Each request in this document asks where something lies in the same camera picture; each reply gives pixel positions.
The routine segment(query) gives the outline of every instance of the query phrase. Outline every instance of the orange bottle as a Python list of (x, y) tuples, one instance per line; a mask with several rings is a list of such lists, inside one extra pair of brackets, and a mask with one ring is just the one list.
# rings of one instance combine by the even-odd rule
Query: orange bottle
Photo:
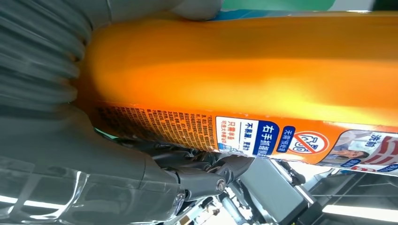
[(76, 104), (116, 136), (394, 175), (397, 25), (394, 13), (117, 24), (94, 35)]

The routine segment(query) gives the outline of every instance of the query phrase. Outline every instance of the green wall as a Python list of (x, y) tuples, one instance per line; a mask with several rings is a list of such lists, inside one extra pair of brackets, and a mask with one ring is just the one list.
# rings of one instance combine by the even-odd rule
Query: green wall
[(328, 10), (335, 0), (225, 0), (223, 8), (267, 10)]

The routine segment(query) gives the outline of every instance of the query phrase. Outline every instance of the metal bracket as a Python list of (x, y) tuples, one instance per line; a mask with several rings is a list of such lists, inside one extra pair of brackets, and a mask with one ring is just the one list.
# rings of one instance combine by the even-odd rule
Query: metal bracket
[(225, 179), (215, 173), (191, 167), (172, 167), (169, 173), (173, 174), (185, 190), (185, 201), (193, 201), (204, 197), (221, 194), (225, 187)]

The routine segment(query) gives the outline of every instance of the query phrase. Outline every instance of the white label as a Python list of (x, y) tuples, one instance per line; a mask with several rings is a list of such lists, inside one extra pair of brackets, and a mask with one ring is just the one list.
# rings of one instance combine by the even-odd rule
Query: white label
[(253, 156), (258, 120), (217, 116), (215, 124), (221, 153)]

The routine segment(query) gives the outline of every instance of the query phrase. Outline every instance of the warning icon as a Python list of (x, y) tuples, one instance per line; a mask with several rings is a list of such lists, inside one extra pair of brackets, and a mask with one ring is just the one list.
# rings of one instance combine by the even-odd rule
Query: warning icon
[(328, 139), (317, 132), (303, 131), (294, 134), (289, 151), (300, 154), (318, 154), (329, 147)]

